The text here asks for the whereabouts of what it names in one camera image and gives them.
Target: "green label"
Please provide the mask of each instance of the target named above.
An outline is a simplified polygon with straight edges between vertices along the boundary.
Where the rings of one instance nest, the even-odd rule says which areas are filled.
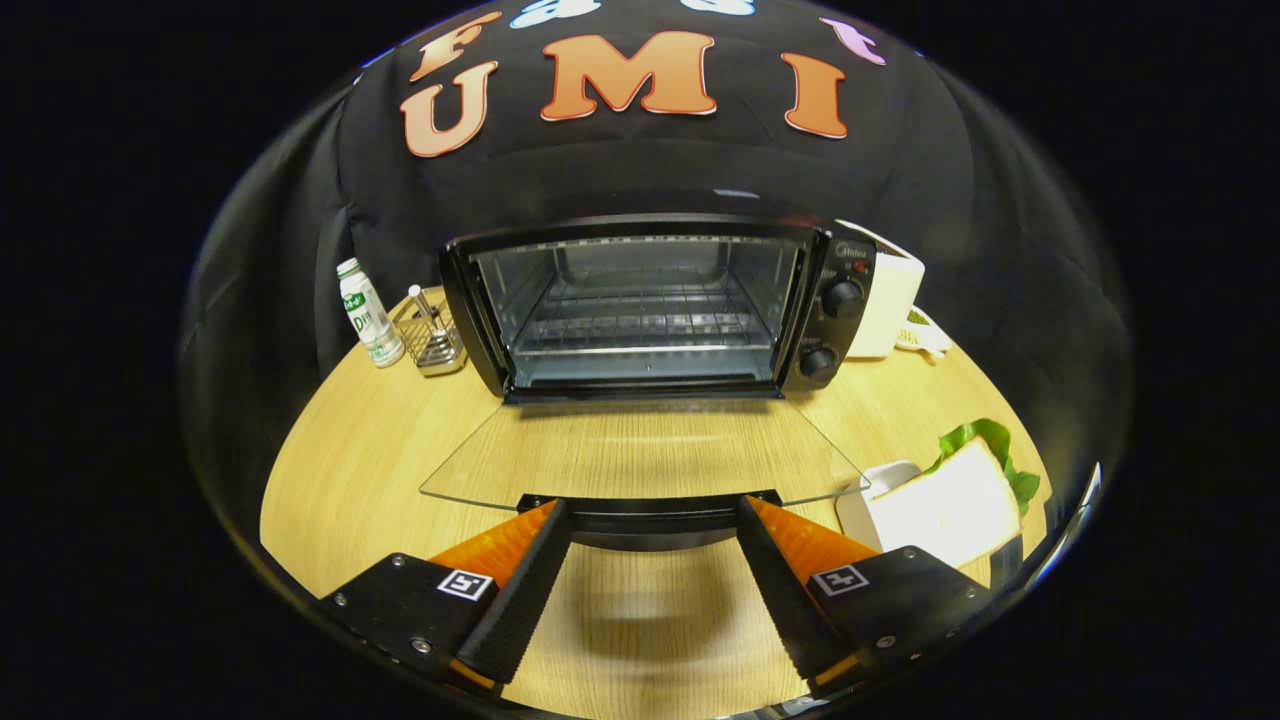
[[[357,293],[353,293],[353,295],[343,295],[342,296],[342,306],[346,307],[346,310],[348,313],[351,313],[356,307],[360,307],[364,304],[365,304],[365,293],[364,292],[357,292]]]

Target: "black background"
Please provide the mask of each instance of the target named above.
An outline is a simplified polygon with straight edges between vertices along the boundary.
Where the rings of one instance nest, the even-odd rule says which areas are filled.
[[[979,5],[849,12],[988,94],[1093,201],[1134,299],[1139,413],[1057,573],[865,712],[1274,712],[1249,682],[1276,647],[1252,611],[1275,575],[1271,523],[1251,516],[1274,505],[1254,448],[1274,424],[1258,342],[1276,292],[1260,20],[1230,4]],[[36,532],[6,553],[18,716],[445,715],[251,575],[187,468],[172,375],[186,281],[234,181],[330,82],[456,9],[19,9],[6,240],[31,410],[8,436],[10,484],[36,506],[8,509]]]

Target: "metal basket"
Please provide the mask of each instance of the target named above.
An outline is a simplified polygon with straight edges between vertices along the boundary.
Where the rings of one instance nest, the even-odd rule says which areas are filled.
[[[439,324],[435,327],[431,318],[422,316],[412,302],[401,307],[392,318],[392,324],[399,331],[404,348],[422,377],[454,373],[467,364],[467,348],[458,337],[453,314],[444,304],[439,305]]]

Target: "oven control panel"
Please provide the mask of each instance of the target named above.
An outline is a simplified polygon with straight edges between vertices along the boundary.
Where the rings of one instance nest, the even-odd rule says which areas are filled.
[[[876,243],[833,234],[818,272],[783,391],[826,387],[858,334],[876,270]]]

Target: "white bottle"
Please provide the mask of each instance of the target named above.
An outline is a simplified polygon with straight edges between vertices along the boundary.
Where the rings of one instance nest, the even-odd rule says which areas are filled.
[[[374,365],[385,368],[399,360],[404,355],[404,342],[387,318],[387,309],[378,299],[374,283],[360,269],[360,261],[355,258],[338,265],[338,291],[342,293],[342,306]]]

